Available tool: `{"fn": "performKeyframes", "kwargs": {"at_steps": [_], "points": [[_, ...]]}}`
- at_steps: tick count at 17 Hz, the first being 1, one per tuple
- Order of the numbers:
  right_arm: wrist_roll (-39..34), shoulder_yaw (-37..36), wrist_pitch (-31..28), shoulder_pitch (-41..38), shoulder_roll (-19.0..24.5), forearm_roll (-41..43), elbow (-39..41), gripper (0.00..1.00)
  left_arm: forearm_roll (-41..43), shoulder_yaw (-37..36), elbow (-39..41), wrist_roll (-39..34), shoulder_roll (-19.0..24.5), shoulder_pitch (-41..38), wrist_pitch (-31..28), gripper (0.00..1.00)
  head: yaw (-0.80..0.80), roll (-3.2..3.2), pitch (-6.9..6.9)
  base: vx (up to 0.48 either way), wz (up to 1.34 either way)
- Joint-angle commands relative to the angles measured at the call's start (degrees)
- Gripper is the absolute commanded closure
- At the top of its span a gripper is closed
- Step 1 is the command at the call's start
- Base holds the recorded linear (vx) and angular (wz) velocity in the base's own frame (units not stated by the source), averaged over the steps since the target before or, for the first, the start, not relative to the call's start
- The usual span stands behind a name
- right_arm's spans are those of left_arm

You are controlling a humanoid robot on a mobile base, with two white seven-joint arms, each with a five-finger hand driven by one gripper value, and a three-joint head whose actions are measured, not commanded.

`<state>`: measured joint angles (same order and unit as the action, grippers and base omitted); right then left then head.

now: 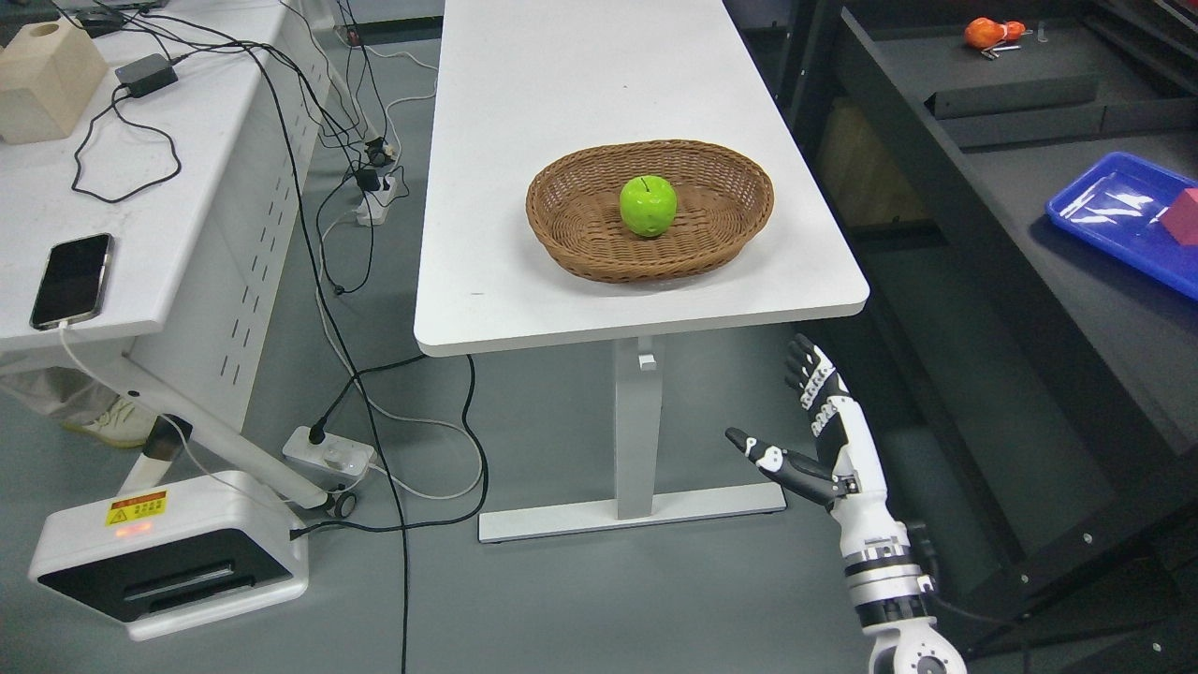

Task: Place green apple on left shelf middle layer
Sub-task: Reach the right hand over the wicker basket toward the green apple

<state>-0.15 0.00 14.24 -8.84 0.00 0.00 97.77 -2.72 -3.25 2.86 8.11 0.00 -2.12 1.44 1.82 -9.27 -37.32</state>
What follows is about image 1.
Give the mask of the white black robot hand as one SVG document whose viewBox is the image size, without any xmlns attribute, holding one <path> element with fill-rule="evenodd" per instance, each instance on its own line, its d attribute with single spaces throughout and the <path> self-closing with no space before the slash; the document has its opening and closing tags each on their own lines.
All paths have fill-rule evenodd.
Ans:
<svg viewBox="0 0 1198 674">
<path fill-rule="evenodd" d="M 724 436 L 762 475 L 825 508 L 848 546 L 898 538 L 887 511 L 887 482 L 873 436 L 861 409 L 825 351 L 797 333 L 783 376 L 804 409 L 817 459 L 778 447 L 740 429 Z"/>
</svg>

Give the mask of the white robot base unit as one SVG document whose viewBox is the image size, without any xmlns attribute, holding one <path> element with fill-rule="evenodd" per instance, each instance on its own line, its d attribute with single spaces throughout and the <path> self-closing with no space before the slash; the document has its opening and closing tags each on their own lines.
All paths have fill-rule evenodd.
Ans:
<svg viewBox="0 0 1198 674">
<path fill-rule="evenodd" d="M 145 640 L 300 597 L 295 516 L 244 470 L 219 470 L 52 514 L 29 579 Z"/>
</svg>

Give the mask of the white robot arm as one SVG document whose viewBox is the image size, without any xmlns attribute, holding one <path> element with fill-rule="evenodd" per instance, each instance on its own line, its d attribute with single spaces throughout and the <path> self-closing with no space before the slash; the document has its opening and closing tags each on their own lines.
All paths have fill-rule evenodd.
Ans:
<svg viewBox="0 0 1198 674">
<path fill-rule="evenodd" d="M 869 673 L 967 673 L 937 630 L 928 603 L 934 579 L 916 563 L 907 526 L 869 535 L 843 555 L 845 581 L 863 633 L 873 640 Z"/>
</svg>

